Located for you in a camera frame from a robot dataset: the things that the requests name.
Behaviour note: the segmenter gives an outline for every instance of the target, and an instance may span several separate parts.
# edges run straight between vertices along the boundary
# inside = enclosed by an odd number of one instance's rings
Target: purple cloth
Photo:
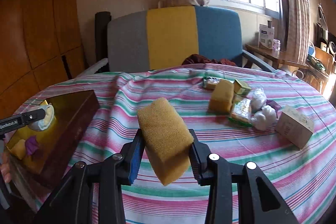
[[[31,156],[32,154],[34,154],[38,148],[39,148],[39,144],[36,140],[36,136],[30,136],[26,142],[25,142],[25,146],[26,146],[26,154],[27,156]]]
[[[269,105],[270,107],[274,108],[278,116],[278,111],[281,109],[281,106],[276,101],[266,100],[266,105]]]

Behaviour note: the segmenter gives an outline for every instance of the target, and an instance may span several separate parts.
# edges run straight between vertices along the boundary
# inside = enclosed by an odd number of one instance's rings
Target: finger
[[[9,164],[2,164],[0,169],[3,175],[9,173]]]
[[[8,156],[8,153],[7,152],[3,152],[2,153],[2,162],[4,164],[8,163],[8,160],[9,160],[9,156]]]
[[[8,173],[8,174],[4,175],[3,180],[5,181],[5,183],[10,183],[11,180],[12,180],[11,174]]]

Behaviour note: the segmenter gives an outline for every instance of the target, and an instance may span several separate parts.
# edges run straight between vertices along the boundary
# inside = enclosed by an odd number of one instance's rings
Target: wooden cabinet
[[[22,0],[26,49],[32,68],[59,54],[53,0]]]
[[[0,118],[4,118],[38,91],[85,68],[76,0],[0,0],[0,11]]]
[[[68,80],[62,59],[55,57],[34,69],[34,75],[40,90],[50,85]]]
[[[81,45],[76,0],[54,0],[56,35],[61,54]]]
[[[13,114],[20,105],[39,91],[32,72],[21,77],[0,95],[0,119]]]
[[[0,94],[31,70],[21,0],[0,0]]]
[[[68,51],[65,54],[68,68],[72,77],[76,77],[78,74],[85,70],[84,67],[84,60],[83,56],[83,49],[82,47],[75,48],[71,51]]]

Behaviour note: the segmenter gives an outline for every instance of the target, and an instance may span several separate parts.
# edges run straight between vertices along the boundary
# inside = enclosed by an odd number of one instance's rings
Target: red cloth
[[[215,59],[208,59],[203,55],[199,54],[192,54],[188,58],[186,58],[182,65],[189,65],[189,64],[222,64],[222,65],[230,65],[230,66],[237,66],[235,63],[231,62],[228,59],[222,58],[221,60],[217,61]]]

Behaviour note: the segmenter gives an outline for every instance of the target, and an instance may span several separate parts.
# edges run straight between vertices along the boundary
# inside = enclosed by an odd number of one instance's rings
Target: small yellow box
[[[244,81],[235,80],[234,89],[237,95],[246,96],[251,91],[251,87]]]

